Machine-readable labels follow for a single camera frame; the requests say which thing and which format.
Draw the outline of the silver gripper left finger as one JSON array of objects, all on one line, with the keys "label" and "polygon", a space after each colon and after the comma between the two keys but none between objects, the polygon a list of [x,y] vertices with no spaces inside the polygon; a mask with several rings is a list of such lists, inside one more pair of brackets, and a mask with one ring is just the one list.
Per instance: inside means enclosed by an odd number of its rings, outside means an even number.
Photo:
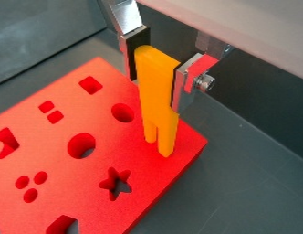
[{"label": "silver gripper left finger", "polygon": [[143,25],[136,0],[102,0],[102,2],[118,32],[126,75],[130,80],[136,80],[135,50],[151,44],[151,29]]}]

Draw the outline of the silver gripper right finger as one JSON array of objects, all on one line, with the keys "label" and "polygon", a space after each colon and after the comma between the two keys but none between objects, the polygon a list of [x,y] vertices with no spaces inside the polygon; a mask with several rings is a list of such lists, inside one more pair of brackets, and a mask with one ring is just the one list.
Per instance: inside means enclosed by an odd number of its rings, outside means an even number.
[{"label": "silver gripper right finger", "polygon": [[195,46],[199,52],[175,68],[171,107],[176,113],[194,102],[196,90],[207,92],[212,88],[209,69],[232,50],[229,44],[204,32],[197,33]]}]

